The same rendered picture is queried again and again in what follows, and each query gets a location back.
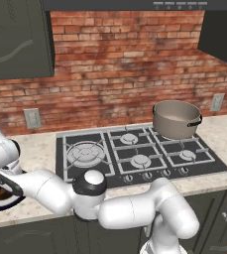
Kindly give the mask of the grey metal pot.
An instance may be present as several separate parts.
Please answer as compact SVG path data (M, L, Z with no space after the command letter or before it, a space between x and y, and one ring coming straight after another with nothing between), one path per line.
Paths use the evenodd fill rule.
M164 100L153 106L153 126L160 135L174 140L190 138L202 123L202 114L193 104Z

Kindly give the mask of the brown frozen meat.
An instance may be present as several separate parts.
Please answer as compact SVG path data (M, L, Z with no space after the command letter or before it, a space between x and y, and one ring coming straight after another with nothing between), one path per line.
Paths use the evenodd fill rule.
M10 197L10 194L6 190L0 188L0 200L7 199L9 197Z

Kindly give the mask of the black gas hob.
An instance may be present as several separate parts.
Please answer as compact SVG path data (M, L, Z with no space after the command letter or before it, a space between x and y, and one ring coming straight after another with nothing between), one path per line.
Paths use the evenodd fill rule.
M188 174L179 172L188 168ZM194 134L173 140L159 135L151 124L87 129L57 134L56 173L70 183L81 173L97 170L110 189L145 185L163 177L169 180L227 172L227 166ZM142 177L150 172L148 182ZM123 177L131 175L130 185Z

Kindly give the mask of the dark green base cupboard door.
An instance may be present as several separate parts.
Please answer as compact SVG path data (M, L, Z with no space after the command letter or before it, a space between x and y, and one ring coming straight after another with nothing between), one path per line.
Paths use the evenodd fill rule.
M105 229L98 221L73 222L78 254L139 254L148 240L143 227Z
M64 217L0 227L0 254L77 254Z
M197 234L180 240L188 254L227 254L227 190L187 196L200 223Z

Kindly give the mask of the dark range hood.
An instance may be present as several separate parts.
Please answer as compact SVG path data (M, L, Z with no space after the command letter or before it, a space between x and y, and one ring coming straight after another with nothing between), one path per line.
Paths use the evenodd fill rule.
M227 0L42 0L46 11L227 11Z

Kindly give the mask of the grey wall socket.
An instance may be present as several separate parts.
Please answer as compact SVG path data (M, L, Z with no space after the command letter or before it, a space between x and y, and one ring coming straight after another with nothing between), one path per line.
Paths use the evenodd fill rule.
M216 93L213 96L212 102L211 102L211 106L210 106L210 110L215 112L215 111L219 111L223 102L225 94L224 93Z
M28 129L37 129L42 127L38 108L25 109L24 115Z

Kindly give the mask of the dark green wall cupboard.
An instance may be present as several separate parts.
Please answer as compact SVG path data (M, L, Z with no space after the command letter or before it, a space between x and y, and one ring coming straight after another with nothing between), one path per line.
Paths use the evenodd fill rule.
M51 16L42 0L0 0L0 79L54 73Z
M227 63L227 11L206 11L197 48Z

